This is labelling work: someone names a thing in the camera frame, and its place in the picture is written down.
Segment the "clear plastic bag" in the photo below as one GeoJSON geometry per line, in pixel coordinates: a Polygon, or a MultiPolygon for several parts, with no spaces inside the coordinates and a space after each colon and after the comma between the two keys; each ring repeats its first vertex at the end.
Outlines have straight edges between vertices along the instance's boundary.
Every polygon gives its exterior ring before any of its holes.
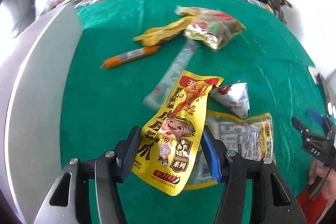
{"type": "Polygon", "coordinates": [[[60,0],[35,0],[35,18],[38,19],[57,6],[60,0]]]}

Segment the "clear long jelly stick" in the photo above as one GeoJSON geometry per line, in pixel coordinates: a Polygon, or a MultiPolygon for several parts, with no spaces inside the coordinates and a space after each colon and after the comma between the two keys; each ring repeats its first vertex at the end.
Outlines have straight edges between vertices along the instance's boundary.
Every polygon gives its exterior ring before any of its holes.
{"type": "Polygon", "coordinates": [[[165,103],[172,88],[179,79],[179,76],[186,69],[188,63],[192,59],[195,51],[200,47],[199,43],[186,39],[186,42],[176,58],[171,63],[169,69],[163,75],[155,89],[145,97],[144,104],[153,110],[159,110],[165,103]]]}

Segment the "chestnut bag red label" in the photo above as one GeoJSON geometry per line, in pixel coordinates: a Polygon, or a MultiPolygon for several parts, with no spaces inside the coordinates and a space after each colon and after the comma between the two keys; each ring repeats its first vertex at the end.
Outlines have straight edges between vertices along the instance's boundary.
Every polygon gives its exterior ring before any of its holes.
{"type": "Polygon", "coordinates": [[[199,14],[186,27],[184,35],[203,42],[217,52],[246,28],[234,17],[217,10],[214,14],[199,14]]]}

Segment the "orange sausage stick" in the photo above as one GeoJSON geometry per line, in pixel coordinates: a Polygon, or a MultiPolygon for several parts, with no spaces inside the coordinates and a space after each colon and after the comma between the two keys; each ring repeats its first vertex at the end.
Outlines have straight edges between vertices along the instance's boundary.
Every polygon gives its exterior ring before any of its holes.
{"type": "Polygon", "coordinates": [[[113,57],[106,59],[102,63],[100,68],[101,69],[114,68],[121,64],[125,64],[133,60],[143,58],[145,56],[150,56],[156,53],[159,49],[160,49],[160,46],[155,45],[155,46],[143,47],[143,48],[132,50],[126,53],[122,53],[120,55],[113,56],[113,57]]]}

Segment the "peanut bag yellow border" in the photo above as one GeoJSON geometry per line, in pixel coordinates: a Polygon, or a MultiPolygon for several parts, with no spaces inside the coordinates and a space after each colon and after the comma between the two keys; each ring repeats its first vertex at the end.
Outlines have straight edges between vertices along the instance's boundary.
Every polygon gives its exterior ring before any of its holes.
{"type": "MultiPolygon", "coordinates": [[[[238,117],[208,111],[206,125],[213,136],[221,140],[227,149],[234,150],[242,157],[260,161],[264,157],[275,160],[273,151],[273,123],[269,113],[250,117],[238,117]]],[[[197,190],[215,185],[206,163],[202,147],[198,148],[195,164],[185,190],[197,190]]]]}

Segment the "yellow cartoon snack bag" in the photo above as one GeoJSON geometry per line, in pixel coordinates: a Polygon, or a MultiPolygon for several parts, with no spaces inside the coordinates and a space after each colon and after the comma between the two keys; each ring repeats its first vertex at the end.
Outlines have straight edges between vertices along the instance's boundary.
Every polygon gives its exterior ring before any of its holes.
{"type": "Polygon", "coordinates": [[[178,195],[193,170],[207,114],[209,92],[219,76],[183,71],[164,104],[142,128],[132,171],[169,196],[178,195]]]}

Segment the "white triangular snack pack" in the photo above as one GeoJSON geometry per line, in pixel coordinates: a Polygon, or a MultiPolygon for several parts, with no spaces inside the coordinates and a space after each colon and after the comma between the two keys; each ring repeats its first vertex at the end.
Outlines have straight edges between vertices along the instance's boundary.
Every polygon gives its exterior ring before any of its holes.
{"type": "Polygon", "coordinates": [[[250,105],[247,83],[234,83],[214,88],[210,97],[233,112],[240,119],[247,119],[250,105]]]}

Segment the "pale long snack packet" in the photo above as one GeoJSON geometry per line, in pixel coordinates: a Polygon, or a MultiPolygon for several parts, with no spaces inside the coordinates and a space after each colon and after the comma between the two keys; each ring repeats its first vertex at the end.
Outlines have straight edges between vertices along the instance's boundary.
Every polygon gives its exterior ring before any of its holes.
{"type": "Polygon", "coordinates": [[[216,10],[206,9],[202,7],[182,7],[177,6],[175,13],[180,16],[196,16],[199,14],[214,14],[216,10]]]}

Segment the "green table cloth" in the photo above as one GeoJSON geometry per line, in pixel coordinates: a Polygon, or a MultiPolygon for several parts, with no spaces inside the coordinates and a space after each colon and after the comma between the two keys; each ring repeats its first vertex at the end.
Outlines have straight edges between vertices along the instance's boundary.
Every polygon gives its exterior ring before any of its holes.
{"type": "Polygon", "coordinates": [[[151,56],[104,70],[107,58],[139,47],[133,38],[178,19],[177,6],[206,7],[238,19],[245,30],[215,52],[200,46],[187,70],[248,84],[250,114],[273,120],[276,164],[294,194],[307,184],[312,157],[301,148],[295,116],[316,133],[307,114],[325,112],[323,97],[307,68],[312,64],[286,25],[269,11],[240,0],[104,0],[77,9],[83,33],[68,73],[60,121],[63,165],[72,157],[94,159],[112,149],[132,127],[154,115],[143,99],[155,88],[185,43],[183,36],[151,56]]]}

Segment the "white cardboard box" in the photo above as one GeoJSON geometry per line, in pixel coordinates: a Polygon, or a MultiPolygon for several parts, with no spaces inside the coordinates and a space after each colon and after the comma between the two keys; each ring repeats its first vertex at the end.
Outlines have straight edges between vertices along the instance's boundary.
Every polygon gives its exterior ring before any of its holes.
{"type": "Polygon", "coordinates": [[[1,50],[1,192],[21,223],[33,223],[62,169],[63,93],[82,32],[67,3],[1,50]]]}

